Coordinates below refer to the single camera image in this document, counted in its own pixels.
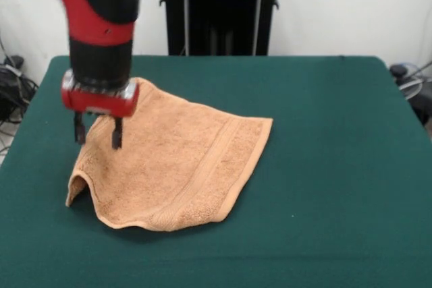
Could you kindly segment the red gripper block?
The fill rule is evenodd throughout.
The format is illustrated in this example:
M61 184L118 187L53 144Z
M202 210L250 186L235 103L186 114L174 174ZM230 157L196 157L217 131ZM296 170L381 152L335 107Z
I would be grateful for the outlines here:
M130 79L123 88L110 92L98 92L85 88L74 77L71 69L67 70L61 81L61 99L65 107L74 113L74 136L79 145L85 143L85 125L82 113L96 113L115 117L111 137L112 149L122 147L123 119L131 117L138 104L140 87Z

